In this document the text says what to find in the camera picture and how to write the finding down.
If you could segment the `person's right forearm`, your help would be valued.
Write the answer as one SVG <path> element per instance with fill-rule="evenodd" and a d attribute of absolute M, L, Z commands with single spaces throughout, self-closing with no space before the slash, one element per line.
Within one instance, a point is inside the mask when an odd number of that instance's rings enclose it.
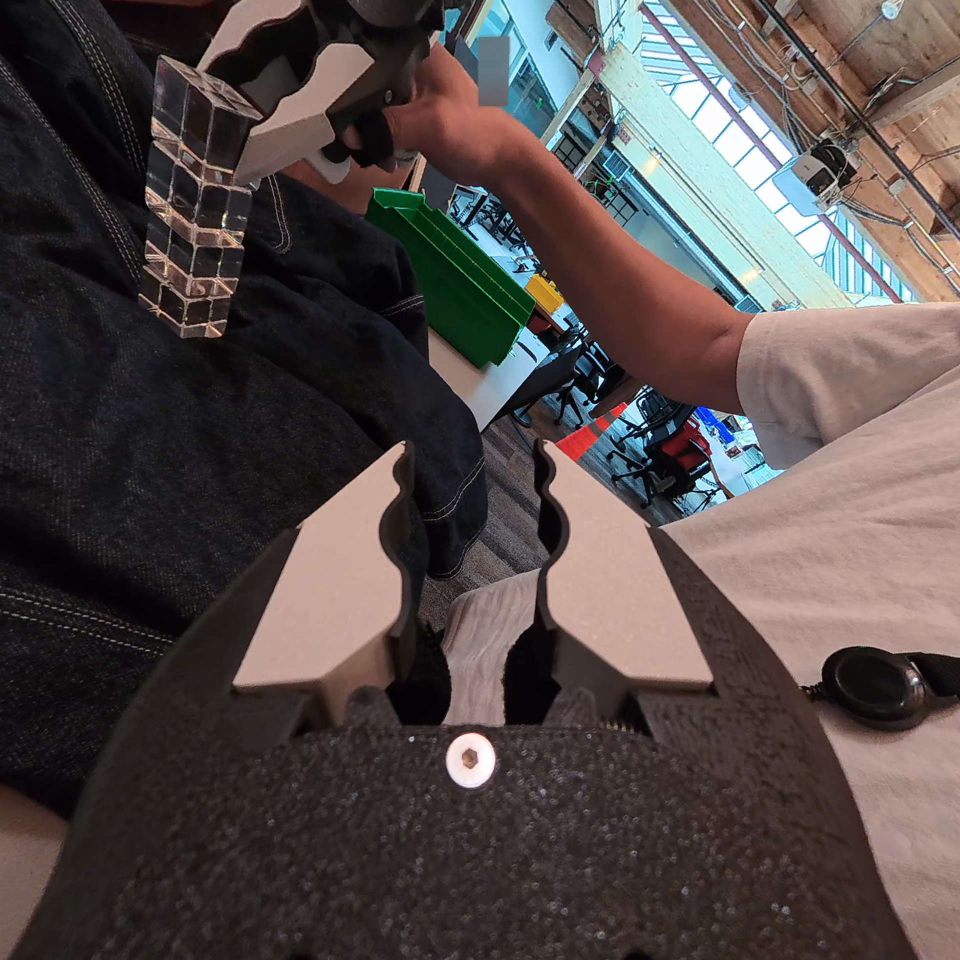
<path fill-rule="evenodd" d="M 666 397 L 743 414 L 750 315 L 639 244 L 533 134 L 500 110 L 477 178 L 503 203 L 591 337 Z"/>

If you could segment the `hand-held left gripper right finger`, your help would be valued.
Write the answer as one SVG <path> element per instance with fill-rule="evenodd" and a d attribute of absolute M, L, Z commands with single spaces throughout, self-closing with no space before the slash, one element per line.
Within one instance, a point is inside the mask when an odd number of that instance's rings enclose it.
<path fill-rule="evenodd" d="M 642 690 L 706 693 L 714 674 L 654 542 L 653 529 L 551 441 L 534 448 L 538 654 L 563 689 L 613 718 Z"/>

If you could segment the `black badge reel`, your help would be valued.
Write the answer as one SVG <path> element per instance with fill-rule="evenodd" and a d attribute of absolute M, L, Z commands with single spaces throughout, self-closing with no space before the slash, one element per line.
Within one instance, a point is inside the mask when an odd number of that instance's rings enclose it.
<path fill-rule="evenodd" d="M 830 654 L 820 680 L 801 690 L 811 703 L 831 704 L 864 726 L 907 731 L 958 705 L 959 658 L 849 646 Z"/>

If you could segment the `orange traffic cone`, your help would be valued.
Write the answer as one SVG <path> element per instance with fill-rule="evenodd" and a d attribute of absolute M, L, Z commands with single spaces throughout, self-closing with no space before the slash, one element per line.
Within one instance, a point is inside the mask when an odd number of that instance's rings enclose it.
<path fill-rule="evenodd" d="M 606 413 L 594 418 L 573 433 L 560 439 L 555 446 L 574 462 L 581 461 L 599 439 L 626 411 L 629 403 L 623 402 L 612 407 Z"/>

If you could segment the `person's white printed shirt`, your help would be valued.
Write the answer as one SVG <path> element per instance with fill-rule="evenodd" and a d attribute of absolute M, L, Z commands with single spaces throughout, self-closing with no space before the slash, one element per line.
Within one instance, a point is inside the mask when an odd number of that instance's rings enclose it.
<path fill-rule="evenodd" d="M 710 690 L 603 718 L 541 662 L 541 568 L 462 594 L 447 727 L 399 741 L 423 873 L 371 834 L 359 952 L 958 958 L 958 704 L 882 732 L 802 690 L 958 657 L 958 304 L 750 317 L 737 390 L 780 475 L 652 534 Z"/>

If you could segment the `green plastic bin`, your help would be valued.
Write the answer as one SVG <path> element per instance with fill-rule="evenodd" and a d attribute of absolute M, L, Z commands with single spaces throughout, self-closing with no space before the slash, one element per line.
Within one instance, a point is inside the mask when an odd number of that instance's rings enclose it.
<path fill-rule="evenodd" d="M 503 362 L 534 312 L 534 296 L 421 194 L 376 188 L 366 221 L 406 250 L 430 328 L 478 369 Z"/>

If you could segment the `red and black office chair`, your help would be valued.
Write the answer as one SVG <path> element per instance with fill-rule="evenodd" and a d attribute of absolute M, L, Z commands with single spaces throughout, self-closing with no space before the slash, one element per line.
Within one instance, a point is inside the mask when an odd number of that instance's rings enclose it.
<path fill-rule="evenodd" d="M 638 438 L 644 444 L 639 458 L 617 447 L 606 455 L 607 461 L 618 457 L 627 465 L 625 472 L 611 475 L 617 483 L 637 479 L 643 505 L 649 508 L 657 497 L 676 502 L 692 493 L 697 481 L 711 477 L 714 490 L 705 495 L 709 504 L 720 492 L 732 499 L 732 492 L 720 480 L 712 461 L 712 450 L 694 418 L 695 407 L 675 404 L 640 427 Z"/>

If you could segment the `person's right hand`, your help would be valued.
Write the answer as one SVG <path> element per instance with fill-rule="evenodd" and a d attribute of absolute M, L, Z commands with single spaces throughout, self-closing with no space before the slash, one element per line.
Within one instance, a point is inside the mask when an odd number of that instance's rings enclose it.
<path fill-rule="evenodd" d="M 440 43 L 414 72 L 409 102 L 383 116 L 396 152 L 421 154 L 440 174 L 465 186 L 492 187 L 529 132 L 499 106 L 481 106 L 476 83 Z"/>

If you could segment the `white ceiling projector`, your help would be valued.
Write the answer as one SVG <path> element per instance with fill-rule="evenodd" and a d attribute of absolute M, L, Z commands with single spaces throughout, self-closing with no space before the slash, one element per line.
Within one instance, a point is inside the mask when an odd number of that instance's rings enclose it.
<path fill-rule="evenodd" d="M 804 217 L 817 217 L 839 203 L 858 174 L 859 162 L 831 139 L 818 141 L 772 176 L 776 190 Z"/>

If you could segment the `stack of clear blocks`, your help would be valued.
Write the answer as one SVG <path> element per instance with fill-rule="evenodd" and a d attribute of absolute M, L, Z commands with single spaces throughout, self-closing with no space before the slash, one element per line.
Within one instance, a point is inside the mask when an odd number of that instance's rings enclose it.
<path fill-rule="evenodd" d="M 157 59 L 138 303 L 182 339 L 226 330 L 256 189 L 236 169 L 262 119 L 221 79 Z"/>

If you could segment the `dark denim cloth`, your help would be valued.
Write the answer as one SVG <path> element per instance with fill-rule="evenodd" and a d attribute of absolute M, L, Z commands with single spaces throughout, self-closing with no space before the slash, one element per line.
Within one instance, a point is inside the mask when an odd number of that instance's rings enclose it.
<path fill-rule="evenodd" d="M 100 2 L 2 2 L 1 780 L 68 820 L 170 645 L 282 529 L 414 445 L 424 578 L 488 516 L 403 246 L 286 174 L 221 339 L 138 304 L 153 77 Z"/>

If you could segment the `white desk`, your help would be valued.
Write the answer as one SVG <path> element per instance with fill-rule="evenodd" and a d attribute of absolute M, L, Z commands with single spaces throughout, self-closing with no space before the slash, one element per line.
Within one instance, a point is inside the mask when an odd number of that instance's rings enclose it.
<path fill-rule="evenodd" d="M 433 328 L 428 330 L 429 362 L 484 431 L 500 415 L 534 369 L 546 360 L 549 348 L 523 328 L 507 357 L 498 365 L 476 367 Z"/>

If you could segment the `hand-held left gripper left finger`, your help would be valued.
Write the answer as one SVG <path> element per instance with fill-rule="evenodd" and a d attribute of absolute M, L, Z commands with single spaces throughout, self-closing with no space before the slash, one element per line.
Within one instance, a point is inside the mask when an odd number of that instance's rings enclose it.
<path fill-rule="evenodd" d="M 414 444 L 398 442 L 300 523 L 234 690 L 312 694 L 341 725 L 355 690 L 407 675 L 417 629 L 400 549 L 414 474 Z"/>

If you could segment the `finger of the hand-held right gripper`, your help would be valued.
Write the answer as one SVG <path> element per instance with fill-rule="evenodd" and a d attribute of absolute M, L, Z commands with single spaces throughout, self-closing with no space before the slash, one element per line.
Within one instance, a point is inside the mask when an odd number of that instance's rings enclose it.
<path fill-rule="evenodd" d="M 251 184 L 329 145 L 335 134 L 328 108 L 373 64 L 357 44 L 332 42 L 321 49 L 304 85 L 250 129 L 234 170 L 235 182 Z"/>
<path fill-rule="evenodd" d="M 309 2 L 242 1 L 223 18 L 197 69 L 212 77 L 258 77 L 278 57 L 297 64 L 312 56 Z"/>

